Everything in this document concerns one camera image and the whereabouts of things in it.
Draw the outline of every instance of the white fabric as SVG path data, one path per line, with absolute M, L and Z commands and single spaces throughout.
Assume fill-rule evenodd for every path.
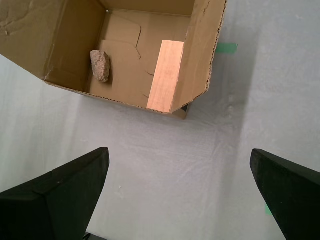
M 0 192 L 99 147 L 88 231 L 108 240 L 284 240 L 253 148 L 320 171 L 320 1 L 229 0 L 210 91 L 186 120 L 48 86 L 0 56 Z

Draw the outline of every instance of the cardboard box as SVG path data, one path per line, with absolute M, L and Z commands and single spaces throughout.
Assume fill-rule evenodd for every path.
M 226 0 L 2 0 L 0 54 L 45 83 L 184 118 L 208 90 Z M 111 59 L 107 83 L 90 51 Z

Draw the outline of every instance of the wooden board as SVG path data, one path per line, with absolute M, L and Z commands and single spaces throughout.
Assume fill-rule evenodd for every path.
M 148 109 L 169 113 L 178 83 L 184 42 L 163 40 L 151 92 Z

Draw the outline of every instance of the white floor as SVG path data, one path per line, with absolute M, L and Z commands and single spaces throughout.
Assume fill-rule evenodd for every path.
M 185 121 L 42 83 L 0 56 L 0 192 L 96 148 L 110 169 L 88 232 L 108 240 L 284 240 L 249 160 L 320 171 L 320 1 L 229 0 L 210 91 Z

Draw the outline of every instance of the stone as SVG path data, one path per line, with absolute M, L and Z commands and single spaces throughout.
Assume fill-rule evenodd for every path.
M 93 50 L 90 52 L 92 72 L 94 77 L 102 83 L 106 83 L 110 72 L 110 58 L 104 51 Z

